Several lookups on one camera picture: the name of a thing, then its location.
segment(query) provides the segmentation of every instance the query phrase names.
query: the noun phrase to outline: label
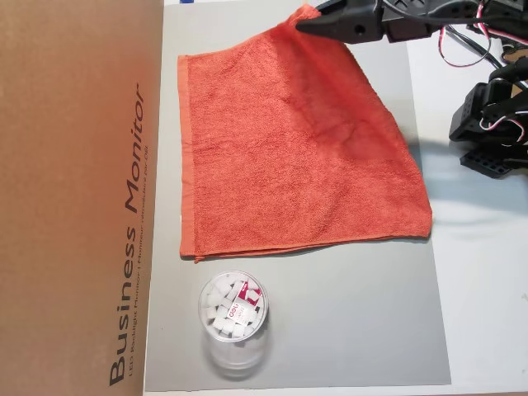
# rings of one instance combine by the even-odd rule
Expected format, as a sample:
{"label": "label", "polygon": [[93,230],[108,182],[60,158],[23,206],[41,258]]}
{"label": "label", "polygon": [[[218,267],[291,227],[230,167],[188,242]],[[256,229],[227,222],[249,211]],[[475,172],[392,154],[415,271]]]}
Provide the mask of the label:
{"label": "label", "polygon": [[243,326],[249,324],[252,312],[255,311],[257,301],[261,297],[260,289],[254,290],[258,295],[257,299],[249,299],[247,296],[248,291],[248,283],[244,282],[228,311],[228,318],[231,318],[235,323],[242,324]]}

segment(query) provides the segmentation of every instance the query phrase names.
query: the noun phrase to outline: gray surface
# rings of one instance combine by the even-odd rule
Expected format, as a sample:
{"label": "gray surface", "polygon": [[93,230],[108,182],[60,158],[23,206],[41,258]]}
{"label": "gray surface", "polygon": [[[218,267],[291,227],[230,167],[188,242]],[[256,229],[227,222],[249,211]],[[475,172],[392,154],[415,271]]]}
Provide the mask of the gray surface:
{"label": "gray surface", "polygon": [[[300,3],[166,7],[146,390],[450,383],[430,242],[349,243],[197,265],[179,258],[177,55],[228,48],[284,20]],[[353,52],[406,138],[416,139],[406,46],[382,42]],[[270,295],[268,358],[239,382],[220,378],[207,363],[197,314],[202,285],[229,269],[250,272]]]}

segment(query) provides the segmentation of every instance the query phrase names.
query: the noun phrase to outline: towel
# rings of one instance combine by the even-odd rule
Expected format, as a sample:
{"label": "towel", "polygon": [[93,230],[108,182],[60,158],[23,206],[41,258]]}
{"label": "towel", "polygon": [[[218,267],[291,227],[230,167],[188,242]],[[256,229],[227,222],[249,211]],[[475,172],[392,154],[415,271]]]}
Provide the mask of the towel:
{"label": "towel", "polygon": [[178,58],[182,256],[426,237],[431,207],[394,118],[304,5],[240,45]]}

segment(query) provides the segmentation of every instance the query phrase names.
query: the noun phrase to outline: white surface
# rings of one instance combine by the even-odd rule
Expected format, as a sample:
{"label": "white surface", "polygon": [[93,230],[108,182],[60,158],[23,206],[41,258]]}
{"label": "white surface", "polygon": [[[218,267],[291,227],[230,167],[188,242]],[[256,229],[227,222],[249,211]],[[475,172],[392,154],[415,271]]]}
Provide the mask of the white surface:
{"label": "white surface", "polygon": [[528,181],[525,176],[503,181],[483,177],[461,167],[455,149],[448,148],[453,113],[475,83],[486,81],[491,66],[450,68],[436,52],[436,37],[409,42],[408,50],[424,178],[435,216],[432,242],[453,384],[193,394],[341,396],[528,390],[528,259],[524,249]]}

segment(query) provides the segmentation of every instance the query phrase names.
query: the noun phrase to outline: wire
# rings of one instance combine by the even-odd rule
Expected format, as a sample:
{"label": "wire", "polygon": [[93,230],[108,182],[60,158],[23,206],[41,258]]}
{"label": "wire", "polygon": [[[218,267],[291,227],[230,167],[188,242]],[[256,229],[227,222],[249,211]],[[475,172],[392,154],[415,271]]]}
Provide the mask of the wire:
{"label": "wire", "polygon": [[477,55],[484,56],[484,58],[494,67],[501,68],[501,62],[491,55],[489,52],[486,52],[486,49],[477,43],[476,41],[470,39],[468,36],[457,31],[453,26],[447,25],[445,31],[448,35],[451,35],[454,40],[456,40],[460,45],[463,45],[467,49],[471,49]]}
{"label": "wire", "polygon": [[507,121],[510,121],[510,122],[514,123],[515,125],[517,125],[519,128],[521,128],[521,135],[519,136],[519,139],[517,139],[517,143],[519,143],[522,140],[522,138],[525,137],[525,127],[522,126],[522,124],[519,121],[517,121],[517,120],[508,119]]}
{"label": "wire", "polygon": [[[515,116],[518,116],[518,115],[522,115],[522,114],[528,114],[528,111],[516,111],[515,113]],[[497,121],[495,121],[492,125],[488,125],[488,126],[484,126],[483,125],[483,122],[484,122],[484,118],[482,118],[480,120],[480,127],[483,129],[483,130],[494,130],[495,128],[497,128],[504,120],[506,121],[510,121],[512,122],[513,124],[517,125],[519,128],[521,128],[521,135],[519,136],[519,139],[517,139],[517,143],[519,143],[524,137],[525,137],[525,128],[524,126],[518,121],[518,120],[513,120],[512,118],[507,118],[507,115],[503,115],[501,118],[499,118]]]}
{"label": "wire", "polygon": [[[484,1],[480,2],[480,4],[478,5],[478,8],[477,8],[477,18],[480,18],[482,17],[482,10],[484,9]],[[482,31],[482,34],[484,35],[484,37],[486,37],[488,40],[489,40],[489,34],[488,34],[488,31],[486,31],[486,26],[484,26],[483,23],[477,23],[476,25],[474,25],[475,27],[478,27],[480,29],[480,31]]]}
{"label": "wire", "polygon": [[498,35],[499,37],[504,37],[509,40],[516,41],[517,43],[521,43],[523,45],[528,45],[528,40],[524,40],[521,37],[517,37],[516,35],[510,35],[508,33],[504,33],[503,31],[496,31],[495,29],[488,28],[488,33],[491,33],[492,35]]}
{"label": "wire", "polygon": [[[484,2],[481,2],[478,5],[477,18],[481,18],[482,17],[483,9],[484,9]],[[498,35],[500,37],[505,37],[507,39],[510,39],[510,40],[516,41],[518,43],[521,43],[523,45],[528,45],[528,40],[523,40],[521,37],[517,37],[515,35],[510,35],[510,34],[505,33],[503,31],[497,31],[495,29],[490,29],[490,28],[486,29],[486,27],[484,26],[483,23],[478,23],[478,24],[475,24],[474,26],[478,27],[480,29],[480,31],[482,31],[483,34],[486,36],[486,38],[489,38],[488,33],[491,33],[492,35]]]}
{"label": "wire", "polygon": [[383,4],[392,12],[395,14],[400,15],[401,17],[411,19],[413,21],[421,22],[421,23],[427,23],[429,25],[470,25],[475,23],[485,23],[490,21],[520,21],[519,18],[515,18],[513,16],[504,16],[504,15],[490,15],[490,16],[484,16],[480,18],[437,18],[434,16],[423,16],[423,15],[413,15],[409,14],[408,12],[405,12],[404,10],[401,10],[394,4],[390,2],[390,0],[383,0]]}
{"label": "wire", "polygon": [[473,63],[471,64],[454,64],[452,62],[450,62],[445,56],[444,56],[444,51],[442,49],[442,45],[444,44],[444,37],[446,36],[446,27],[443,26],[441,29],[440,29],[440,35],[438,36],[438,53],[440,54],[440,56],[442,57],[442,59],[444,59],[444,62],[446,62],[447,64],[449,64],[450,66],[453,66],[454,68],[468,68],[469,66],[473,66],[475,64],[478,64],[479,62],[481,62],[483,59],[486,59],[486,56],[489,54],[489,50],[492,48],[492,40],[490,39],[489,36],[488,37],[488,49],[486,49],[485,53],[484,54],[481,54],[481,57],[480,59],[477,59],[476,61],[474,61]]}

